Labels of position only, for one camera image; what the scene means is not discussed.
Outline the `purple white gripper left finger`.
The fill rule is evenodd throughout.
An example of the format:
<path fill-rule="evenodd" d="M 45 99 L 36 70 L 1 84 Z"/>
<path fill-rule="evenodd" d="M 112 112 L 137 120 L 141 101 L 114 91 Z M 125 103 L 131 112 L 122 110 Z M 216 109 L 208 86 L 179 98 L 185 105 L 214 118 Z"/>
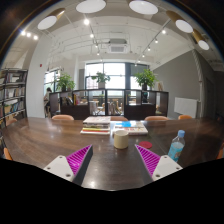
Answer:
<path fill-rule="evenodd" d="M 81 186 L 92 155 L 93 146 L 88 145 L 67 157 L 57 156 L 44 170 Z"/>

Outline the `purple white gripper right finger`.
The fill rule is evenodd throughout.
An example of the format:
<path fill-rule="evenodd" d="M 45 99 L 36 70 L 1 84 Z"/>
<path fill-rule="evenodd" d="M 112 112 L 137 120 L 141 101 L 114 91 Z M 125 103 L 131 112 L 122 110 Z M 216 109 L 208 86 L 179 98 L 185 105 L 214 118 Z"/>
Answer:
<path fill-rule="evenodd" d="M 151 178 L 153 181 L 156 181 L 182 169 L 168 155 L 159 156 L 139 145 L 136 145 L 135 148 L 143 163 L 145 179 Z"/>

